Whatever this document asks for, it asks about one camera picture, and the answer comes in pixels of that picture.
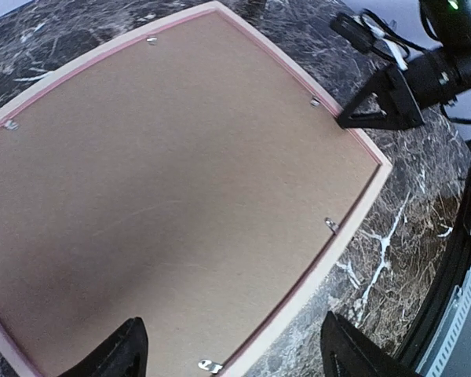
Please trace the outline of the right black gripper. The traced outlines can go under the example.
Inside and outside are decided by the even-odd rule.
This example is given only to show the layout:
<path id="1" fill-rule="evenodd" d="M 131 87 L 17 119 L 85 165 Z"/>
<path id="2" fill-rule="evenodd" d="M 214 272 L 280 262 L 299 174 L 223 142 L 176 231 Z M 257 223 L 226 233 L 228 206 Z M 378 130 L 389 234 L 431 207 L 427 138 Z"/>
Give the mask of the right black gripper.
<path id="1" fill-rule="evenodd" d="M 471 47 L 427 50 L 404 72 L 393 64 L 376 71 L 336 121 L 344 130 L 409 130 L 424 125 L 419 105 L 447 103 L 467 90 L 471 90 Z M 371 96 L 379 110 L 358 112 Z"/>

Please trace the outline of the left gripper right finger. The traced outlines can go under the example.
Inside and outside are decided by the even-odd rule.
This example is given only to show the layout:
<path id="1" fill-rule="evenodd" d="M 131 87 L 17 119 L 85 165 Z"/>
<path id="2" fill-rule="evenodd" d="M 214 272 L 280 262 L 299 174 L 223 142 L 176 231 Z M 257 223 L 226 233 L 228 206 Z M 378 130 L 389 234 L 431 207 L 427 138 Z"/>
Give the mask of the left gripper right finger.
<path id="1" fill-rule="evenodd" d="M 326 377 L 418 375 L 391 358 L 343 316 L 331 311 L 321 327 L 320 348 Z"/>

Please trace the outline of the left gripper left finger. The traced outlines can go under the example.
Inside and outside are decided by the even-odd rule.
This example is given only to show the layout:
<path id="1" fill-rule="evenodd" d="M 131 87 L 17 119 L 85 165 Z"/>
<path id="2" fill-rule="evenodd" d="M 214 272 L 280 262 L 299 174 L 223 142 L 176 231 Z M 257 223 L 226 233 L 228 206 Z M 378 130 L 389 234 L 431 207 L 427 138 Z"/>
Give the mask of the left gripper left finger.
<path id="1" fill-rule="evenodd" d="M 140 317 L 126 320 L 65 377 L 146 376 L 148 335 Z"/>

